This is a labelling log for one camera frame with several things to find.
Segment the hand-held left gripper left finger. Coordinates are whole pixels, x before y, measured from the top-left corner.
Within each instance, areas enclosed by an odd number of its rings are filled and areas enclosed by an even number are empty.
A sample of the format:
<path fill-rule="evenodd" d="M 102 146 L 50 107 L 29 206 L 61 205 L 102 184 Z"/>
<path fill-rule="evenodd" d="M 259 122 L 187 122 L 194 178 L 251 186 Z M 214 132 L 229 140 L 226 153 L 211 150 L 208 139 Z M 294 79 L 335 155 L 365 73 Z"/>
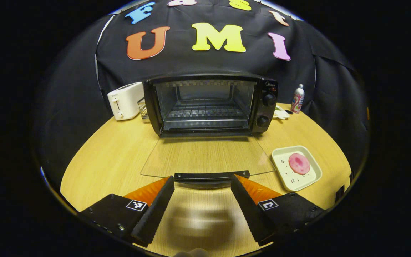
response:
<path fill-rule="evenodd" d="M 125 196 L 109 194 L 79 212 L 79 218 L 124 242 L 147 247 L 173 192 L 173 176 L 165 177 Z"/>

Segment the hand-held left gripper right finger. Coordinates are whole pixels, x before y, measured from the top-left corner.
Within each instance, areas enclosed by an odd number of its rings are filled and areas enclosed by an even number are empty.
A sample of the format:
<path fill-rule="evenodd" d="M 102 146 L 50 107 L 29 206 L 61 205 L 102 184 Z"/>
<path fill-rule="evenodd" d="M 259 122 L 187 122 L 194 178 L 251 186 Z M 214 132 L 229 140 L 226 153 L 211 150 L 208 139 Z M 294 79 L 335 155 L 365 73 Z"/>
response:
<path fill-rule="evenodd" d="M 325 212 L 295 192 L 280 194 L 239 175 L 230 181 L 253 239 L 260 246 L 293 237 Z"/>

